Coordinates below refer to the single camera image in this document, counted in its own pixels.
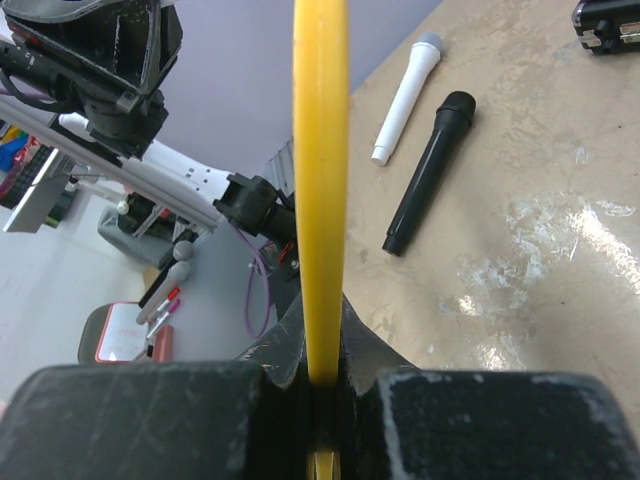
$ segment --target black cylinder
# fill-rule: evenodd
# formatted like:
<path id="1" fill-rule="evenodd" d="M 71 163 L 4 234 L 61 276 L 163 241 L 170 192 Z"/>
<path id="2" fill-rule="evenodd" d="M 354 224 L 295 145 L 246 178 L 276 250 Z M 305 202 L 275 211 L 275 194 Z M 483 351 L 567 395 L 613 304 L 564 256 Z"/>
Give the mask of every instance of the black cylinder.
<path id="1" fill-rule="evenodd" d="M 427 208 L 435 197 L 455 148 L 471 128 L 475 99 L 453 92 L 436 112 L 431 139 L 402 197 L 382 249 L 401 256 L 411 242 Z"/>
<path id="2" fill-rule="evenodd" d="M 36 90 L 56 100 L 69 97 L 69 82 L 58 74 L 51 62 L 25 47 L 0 41 L 0 68 Z"/>
<path id="3" fill-rule="evenodd" d="M 602 37 L 611 32 L 611 30 L 613 30 L 613 25 L 609 20 L 600 20 L 596 23 L 596 27 L 593 29 L 593 34 L 596 37 Z"/>

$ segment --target gray object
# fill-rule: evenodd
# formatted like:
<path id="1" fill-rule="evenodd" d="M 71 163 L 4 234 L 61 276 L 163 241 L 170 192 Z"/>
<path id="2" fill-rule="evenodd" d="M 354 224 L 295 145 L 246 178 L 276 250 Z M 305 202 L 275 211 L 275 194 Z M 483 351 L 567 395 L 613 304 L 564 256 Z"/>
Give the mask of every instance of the gray object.
<path id="1" fill-rule="evenodd" d="M 150 235 L 135 238 L 118 228 L 118 211 L 107 207 L 100 217 L 98 233 L 127 257 L 147 266 L 160 267 L 163 257 L 173 248 L 173 244 Z"/>
<path id="2" fill-rule="evenodd" d="M 195 248 L 193 247 L 193 243 L 187 242 L 186 240 L 176 243 L 176 246 L 173 247 L 173 258 L 179 262 L 190 260 L 194 253 Z"/>
<path id="3" fill-rule="evenodd" d="M 434 33 L 434 32 L 423 33 L 422 35 L 420 35 L 420 38 L 418 38 L 418 42 L 428 43 L 429 45 L 436 47 L 438 51 L 442 53 L 442 39 L 440 38 L 440 35 L 438 35 L 437 33 Z"/>
<path id="4" fill-rule="evenodd" d="M 96 308 L 87 318 L 78 346 L 78 363 L 80 365 L 99 364 L 96 360 L 96 352 L 110 311 L 111 304 L 103 305 Z"/>

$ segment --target red pen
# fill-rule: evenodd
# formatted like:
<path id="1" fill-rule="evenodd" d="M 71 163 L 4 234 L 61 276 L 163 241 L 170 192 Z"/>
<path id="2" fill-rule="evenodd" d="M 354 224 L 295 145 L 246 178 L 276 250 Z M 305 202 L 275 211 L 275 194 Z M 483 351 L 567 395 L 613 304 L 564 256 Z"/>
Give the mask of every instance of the red pen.
<path id="1" fill-rule="evenodd" d="M 164 312 L 164 310 L 169 305 L 171 305 L 171 302 L 173 302 L 178 295 L 180 295 L 180 289 L 178 287 L 176 287 L 173 290 L 171 290 L 171 293 L 169 294 L 167 299 L 158 306 L 158 309 L 156 310 L 156 313 L 160 314 L 160 313 Z"/>

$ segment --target scratch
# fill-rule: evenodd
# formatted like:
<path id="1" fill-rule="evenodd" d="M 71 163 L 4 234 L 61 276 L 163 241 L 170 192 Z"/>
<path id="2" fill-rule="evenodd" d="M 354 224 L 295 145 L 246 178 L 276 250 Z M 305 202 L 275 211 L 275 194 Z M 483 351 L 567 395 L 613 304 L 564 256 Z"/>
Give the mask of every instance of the scratch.
<path id="1" fill-rule="evenodd" d="M 119 478 L 121 475 L 124 474 L 124 470 L 127 468 L 129 459 L 135 452 L 136 447 L 138 446 L 138 443 L 140 443 L 140 439 L 142 437 L 144 437 L 145 440 L 147 440 L 147 442 L 149 443 L 149 445 L 151 445 L 159 454 L 162 454 L 165 452 L 165 448 L 162 446 L 162 444 L 158 442 L 155 436 L 148 430 L 149 417 L 151 416 L 151 413 L 153 412 L 153 409 L 155 408 L 156 403 L 158 403 L 158 399 L 160 397 L 158 395 L 158 392 L 160 390 L 161 383 L 162 381 L 160 379 L 156 380 L 156 384 L 153 388 L 153 392 L 151 393 L 151 400 L 149 401 L 149 405 L 147 406 L 147 411 L 144 413 L 144 415 L 142 415 L 142 412 L 139 411 L 139 406 L 136 404 L 136 412 L 137 413 L 139 412 L 139 414 L 142 415 L 139 417 L 140 428 L 138 429 L 138 433 L 136 434 L 136 436 L 133 438 L 133 440 L 129 444 L 127 454 L 120 461 L 120 466 L 118 467 L 118 471 L 114 475 L 115 478 Z"/>
<path id="2" fill-rule="evenodd" d="M 573 244 L 573 249 L 571 249 L 571 253 L 569 254 L 569 261 L 573 260 L 573 256 L 576 253 L 576 249 L 578 248 L 578 239 L 576 238 L 576 243 Z"/>
<path id="3" fill-rule="evenodd" d="M 196 399 L 195 394 L 191 391 L 191 387 L 187 387 L 185 389 L 184 396 L 187 397 L 187 400 L 189 400 L 189 403 L 193 403 L 193 401 Z"/>
<path id="4" fill-rule="evenodd" d="M 116 374 L 113 376 L 113 379 L 111 380 L 111 384 L 109 385 L 109 388 L 107 389 L 106 393 L 104 394 L 104 398 L 102 399 L 102 404 L 100 405 L 100 409 L 98 410 L 96 419 L 93 422 L 93 428 L 91 429 L 92 433 L 91 433 L 91 437 L 89 438 L 89 449 L 87 450 L 87 455 L 86 455 L 87 460 L 90 460 L 93 454 L 95 453 L 96 444 L 98 443 L 98 440 L 100 440 L 100 434 L 104 429 L 104 419 L 105 419 L 105 414 L 107 412 L 107 407 L 109 405 L 109 401 L 111 400 L 113 392 L 116 388 L 116 385 L 118 384 L 118 380 L 120 379 L 120 372 L 121 370 L 118 369 L 116 371 Z M 78 470 L 73 476 L 73 478 L 76 480 L 82 478 L 84 474 L 83 464 L 80 464 L 78 467 L 79 467 Z"/>
<path id="5" fill-rule="evenodd" d="M 247 353 L 245 353 L 244 355 L 242 355 L 242 357 L 240 357 L 240 360 L 249 360 L 251 358 L 251 355 L 256 353 L 256 351 L 259 348 L 260 348 L 260 345 L 255 345 L 255 346 L 251 347 L 249 350 L 247 350 Z"/>

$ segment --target black cable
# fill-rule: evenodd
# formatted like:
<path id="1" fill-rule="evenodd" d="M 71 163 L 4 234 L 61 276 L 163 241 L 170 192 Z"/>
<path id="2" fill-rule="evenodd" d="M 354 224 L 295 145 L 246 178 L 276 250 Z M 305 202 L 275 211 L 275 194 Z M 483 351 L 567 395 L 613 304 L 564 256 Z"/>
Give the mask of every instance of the black cable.
<path id="1" fill-rule="evenodd" d="M 287 196 L 284 194 L 284 192 L 282 190 L 278 190 L 276 193 L 278 194 L 278 198 L 282 202 L 282 205 L 287 207 L 289 210 L 293 210 L 293 205 L 291 204 L 289 198 L 287 198 Z"/>
<path id="2" fill-rule="evenodd" d="M 76 111 L 76 109 L 72 106 L 71 100 L 65 100 L 64 102 L 45 103 L 41 102 L 40 100 L 31 98 L 28 95 L 25 95 L 20 90 L 18 90 L 18 87 L 15 86 L 15 84 L 9 77 L 10 75 L 7 74 L 4 69 L 0 69 L 0 82 L 2 82 L 4 88 L 6 88 L 11 95 L 16 97 L 25 105 L 37 108 L 38 110 L 52 113 L 73 113 Z"/>

